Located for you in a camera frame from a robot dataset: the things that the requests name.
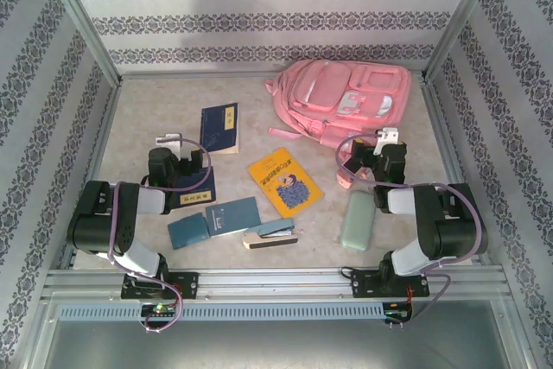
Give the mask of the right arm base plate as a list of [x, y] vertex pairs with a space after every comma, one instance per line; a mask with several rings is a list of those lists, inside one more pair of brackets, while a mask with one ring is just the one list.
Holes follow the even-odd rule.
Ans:
[[425, 277], [401, 277], [393, 271], [385, 274], [379, 270], [353, 270], [350, 273], [354, 298], [429, 297]]

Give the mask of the navy book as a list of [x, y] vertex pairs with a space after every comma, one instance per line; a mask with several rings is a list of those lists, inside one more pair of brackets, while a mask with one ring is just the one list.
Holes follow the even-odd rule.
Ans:
[[[189, 188], [195, 186], [206, 175], [207, 168], [201, 168], [197, 173], [181, 175], [176, 183], [178, 188]], [[207, 179], [198, 187], [187, 191], [180, 191], [174, 194], [172, 208], [191, 207], [200, 204], [213, 203], [216, 201], [216, 187], [214, 180], [214, 169]]]
[[238, 103], [204, 108], [200, 144], [212, 154], [238, 154]]

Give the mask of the green pencil case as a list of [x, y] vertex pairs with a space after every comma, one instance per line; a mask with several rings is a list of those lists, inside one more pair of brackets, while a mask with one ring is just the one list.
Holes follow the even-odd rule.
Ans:
[[341, 245], [355, 251], [366, 251], [372, 237], [375, 214], [376, 205], [372, 194], [352, 192], [342, 221]]

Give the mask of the grey metal tray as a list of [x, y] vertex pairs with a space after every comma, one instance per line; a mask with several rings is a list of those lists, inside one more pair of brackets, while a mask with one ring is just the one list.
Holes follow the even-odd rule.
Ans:
[[376, 321], [183, 322], [162, 334], [138, 324], [64, 321], [46, 369], [509, 369], [496, 337], [390, 330]]

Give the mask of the large teal notebook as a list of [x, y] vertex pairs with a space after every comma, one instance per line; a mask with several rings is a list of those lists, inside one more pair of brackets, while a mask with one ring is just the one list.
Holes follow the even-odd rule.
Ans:
[[254, 196], [207, 207], [206, 219], [211, 238], [242, 232], [261, 224]]

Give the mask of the small teal notebook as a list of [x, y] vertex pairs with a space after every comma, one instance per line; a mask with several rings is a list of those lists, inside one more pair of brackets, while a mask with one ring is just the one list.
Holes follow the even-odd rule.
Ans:
[[168, 234], [174, 250], [210, 239], [207, 221], [202, 213], [195, 213], [170, 223]]

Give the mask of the aluminium frame post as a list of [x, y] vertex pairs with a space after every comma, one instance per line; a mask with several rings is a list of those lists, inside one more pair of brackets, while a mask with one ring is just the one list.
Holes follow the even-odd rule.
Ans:
[[81, 33], [86, 45], [91, 50], [95, 61], [99, 64], [103, 74], [108, 79], [110, 85], [118, 86], [121, 76], [81, 0], [61, 1], [70, 15], [76, 29]]
[[436, 77], [442, 63], [446, 60], [450, 49], [454, 46], [459, 33], [471, 16], [477, 2], [478, 0], [460, 0], [457, 4], [444, 33], [437, 42], [429, 58], [428, 65], [423, 70], [423, 79], [425, 82], [429, 83]]

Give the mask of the wide aluminium mounting rail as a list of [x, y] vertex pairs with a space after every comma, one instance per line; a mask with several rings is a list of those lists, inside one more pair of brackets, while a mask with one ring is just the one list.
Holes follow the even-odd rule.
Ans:
[[[445, 267], [451, 283], [442, 300], [512, 298], [500, 266]], [[337, 269], [198, 270], [198, 302], [330, 302], [353, 299], [351, 284]], [[116, 270], [52, 270], [40, 300], [119, 301], [124, 274]]]

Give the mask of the aluminium frame bar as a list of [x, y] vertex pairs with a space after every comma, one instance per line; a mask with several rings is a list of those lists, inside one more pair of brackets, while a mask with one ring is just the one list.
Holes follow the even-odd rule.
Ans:
[[274, 79], [280, 73], [276, 71], [172, 71], [172, 72], [135, 72], [121, 76], [121, 81], [126, 80], [166, 80], [166, 79], [215, 79], [215, 78], [261, 78]]
[[435, 88], [425, 79], [421, 80], [420, 86], [448, 182], [464, 182], [465, 177], [455, 153], [454, 142], [449, 134]]
[[[118, 100], [120, 93], [122, 92], [123, 81], [120, 81], [118, 86], [114, 86], [111, 91], [110, 99], [105, 105], [105, 110], [103, 116], [100, 119], [100, 125], [95, 136], [93, 152], [91, 153], [88, 166], [86, 169], [86, 176], [81, 183], [81, 190], [84, 189], [86, 182], [88, 180], [96, 179], [99, 175], [100, 167], [102, 164], [103, 156], [105, 153], [105, 148], [109, 139], [111, 126], [115, 116], [115, 112], [118, 106]], [[53, 266], [56, 270], [67, 270], [73, 267], [74, 258], [76, 254], [74, 253], [74, 248], [70, 248], [68, 243], [63, 240], [63, 244], [60, 246], [60, 254], [57, 257], [57, 262]]]

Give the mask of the teal stapler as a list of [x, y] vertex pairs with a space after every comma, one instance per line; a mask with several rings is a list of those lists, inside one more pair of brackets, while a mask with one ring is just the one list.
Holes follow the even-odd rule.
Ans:
[[246, 249], [253, 250], [298, 242], [292, 219], [276, 219], [245, 230], [242, 238]]

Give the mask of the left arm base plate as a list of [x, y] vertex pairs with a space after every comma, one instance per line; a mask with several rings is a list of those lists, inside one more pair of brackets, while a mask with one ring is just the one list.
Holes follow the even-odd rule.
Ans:
[[[196, 272], [169, 272], [164, 281], [181, 293], [185, 300], [193, 300], [197, 296], [199, 274]], [[159, 283], [147, 281], [140, 277], [124, 276], [121, 289], [121, 298], [124, 300], [175, 300], [176, 294]]]

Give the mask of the pink backpack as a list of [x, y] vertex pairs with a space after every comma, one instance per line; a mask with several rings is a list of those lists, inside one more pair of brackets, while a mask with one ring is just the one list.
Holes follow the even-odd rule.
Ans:
[[347, 137], [398, 126], [411, 89], [404, 67], [355, 60], [300, 60], [265, 82], [276, 114], [290, 131], [337, 149]]

